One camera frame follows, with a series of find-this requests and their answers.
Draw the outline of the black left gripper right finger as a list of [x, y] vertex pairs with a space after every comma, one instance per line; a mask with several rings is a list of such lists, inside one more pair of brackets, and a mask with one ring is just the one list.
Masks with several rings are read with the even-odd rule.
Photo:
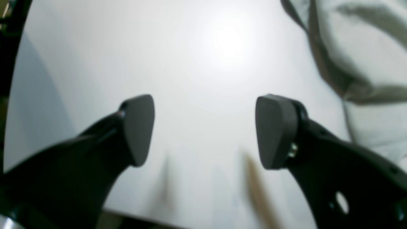
[[406, 173], [308, 118], [304, 105], [267, 94], [256, 100], [259, 157], [288, 169], [319, 229], [405, 229]]

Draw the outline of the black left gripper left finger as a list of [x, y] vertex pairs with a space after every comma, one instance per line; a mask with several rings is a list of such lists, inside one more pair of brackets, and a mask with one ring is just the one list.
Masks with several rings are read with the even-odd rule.
[[154, 127], [149, 94], [1, 176], [2, 229], [94, 229], [117, 178], [144, 165]]

